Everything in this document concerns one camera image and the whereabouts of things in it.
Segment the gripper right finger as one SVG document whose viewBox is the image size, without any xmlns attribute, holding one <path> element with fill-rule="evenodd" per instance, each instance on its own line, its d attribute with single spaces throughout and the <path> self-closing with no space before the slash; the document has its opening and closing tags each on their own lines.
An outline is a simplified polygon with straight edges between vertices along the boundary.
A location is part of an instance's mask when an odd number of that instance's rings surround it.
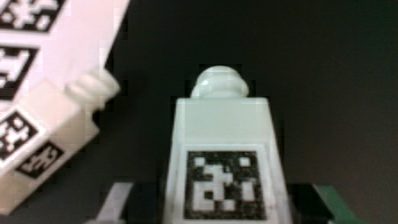
<svg viewBox="0 0 398 224">
<path fill-rule="evenodd" d="M 294 224 L 369 224 L 347 205 L 333 185 L 290 185 Z"/>
</svg>

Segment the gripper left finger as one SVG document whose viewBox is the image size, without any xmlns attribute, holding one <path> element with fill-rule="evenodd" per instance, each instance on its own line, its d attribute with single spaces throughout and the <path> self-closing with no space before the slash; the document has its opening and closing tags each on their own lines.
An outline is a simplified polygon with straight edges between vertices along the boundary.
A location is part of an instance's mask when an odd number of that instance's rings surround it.
<svg viewBox="0 0 398 224">
<path fill-rule="evenodd" d="M 97 218 L 88 220 L 86 224 L 127 224 L 123 210 L 134 186 L 134 182 L 114 183 Z"/>
</svg>

